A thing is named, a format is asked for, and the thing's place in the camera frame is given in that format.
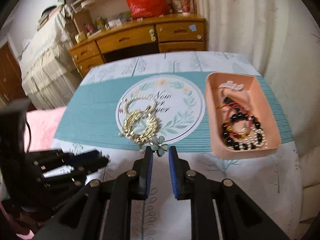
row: tablecloth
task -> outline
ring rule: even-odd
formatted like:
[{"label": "tablecloth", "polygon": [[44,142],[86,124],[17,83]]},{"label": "tablecloth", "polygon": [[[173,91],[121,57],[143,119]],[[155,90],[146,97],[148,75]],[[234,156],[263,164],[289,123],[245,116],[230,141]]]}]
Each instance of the tablecloth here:
[{"label": "tablecloth", "polygon": [[[211,152],[203,93],[205,77],[217,71],[257,77],[281,135],[275,154],[227,161]],[[272,91],[241,55],[173,52],[93,68],[70,101],[52,148],[75,154],[93,148],[101,150],[109,155],[110,164],[88,176],[87,181],[116,178],[143,157],[136,145],[117,136],[124,119],[119,112],[121,99],[142,94],[152,94],[157,99],[156,115],[161,121],[158,135],[164,135],[168,144],[177,147],[180,158],[209,179],[232,179],[293,239],[302,196],[295,143]],[[137,102],[131,107],[143,108],[143,104]],[[176,201],[173,197],[168,163],[168,155],[155,156],[150,196],[146,201],[132,202],[131,239],[191,239],[190,201]]]}]

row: red plastic bag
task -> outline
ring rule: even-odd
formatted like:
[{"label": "red plastic bag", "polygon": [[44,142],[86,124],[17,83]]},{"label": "red plastic bag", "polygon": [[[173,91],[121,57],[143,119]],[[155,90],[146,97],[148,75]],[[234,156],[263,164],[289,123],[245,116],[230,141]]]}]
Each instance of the red plastic bag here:
[{"label": "red plastic bag", "polygon": [[165,0],[127,0],[133,19],[169,14],[170,6]]}]

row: desk drawer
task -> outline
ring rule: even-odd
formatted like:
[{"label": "desk drawer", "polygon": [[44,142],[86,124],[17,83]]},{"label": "desk drawer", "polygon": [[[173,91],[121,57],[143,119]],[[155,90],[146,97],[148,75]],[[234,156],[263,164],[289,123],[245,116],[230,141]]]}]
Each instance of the desk drawer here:
[{"label": "desk drawer", "polygon": [[174,51],[203,51],[204,42],[201,41],[177,41],[159,43],[160,53]]},{"label": "desk drawer", "polygon": [[79,48],[70,51],[75,62],[78,63],[84,59],[100,54],[100,51],[96,45],[96,42],[87,43]]},{"label": "desk drawer", "polygon": [[159,42],[204,41],[204,22],[175,22],[156,24]]},{"label": "desk drawer", "polygon": [[78,68],[83,76],[85,76],[89,70],[95,66],[103,64],[104,61],[101,55],[86,59],[80,63],[78,63]]},{"label": "desk drawer", "polygon": [[107,53],[117,49],[156,42],[155,34],[152,39],[151,34],[149,33],[150,30],[153,30],[154,32],[153,24],[119,31],[98,39],[97,44],[101,53]]}]

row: blue sticker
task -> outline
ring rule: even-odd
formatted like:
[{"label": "blue sticker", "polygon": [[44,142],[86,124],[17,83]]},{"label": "blue sticker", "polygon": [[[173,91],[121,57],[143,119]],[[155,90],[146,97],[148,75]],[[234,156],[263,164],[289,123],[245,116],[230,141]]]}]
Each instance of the blue sticker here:
[{"label": "blue sticker", "polygon": [[189,25],[189,29],[192,31],[192,32],[195,32],[197,30],[197,27],[195,24],[193,25]]}]

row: pink tray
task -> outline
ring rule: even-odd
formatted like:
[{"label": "pink tray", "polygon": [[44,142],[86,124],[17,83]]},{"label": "pink tray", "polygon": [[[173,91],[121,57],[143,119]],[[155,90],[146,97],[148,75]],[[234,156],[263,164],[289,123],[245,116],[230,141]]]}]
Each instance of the pink tray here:
[{"label": "pink tray", "polygon": [[[261,128],[264,131],[267,145],[255,150],[235,151],[229,149],[224,144],[222,134],[222,124],[227,115],[227,107],[216,109],[222,104],[220,84],[227,81],[233,81],[237,84],[244,84],[244,89],[249,93],[251,99],[251,114],[259,119]],[[234,101],[242,105],[246,105],[247,98],[242,92],[234,92],[229,89],[224,90],[225,96],[230,96]],[[276,124],[276,120],[272,114],[271,108],[266,100],[263,91],[260,88],[258,80],[254,76],[228,74],[228,73],[212,73],[206,78],[205,99],[207,102],[207,110],[210,127],[210,146],[212,151],[220,158],[225,160],[238,160],[264,157],[274,153],[280,143],[281,138]]]}]

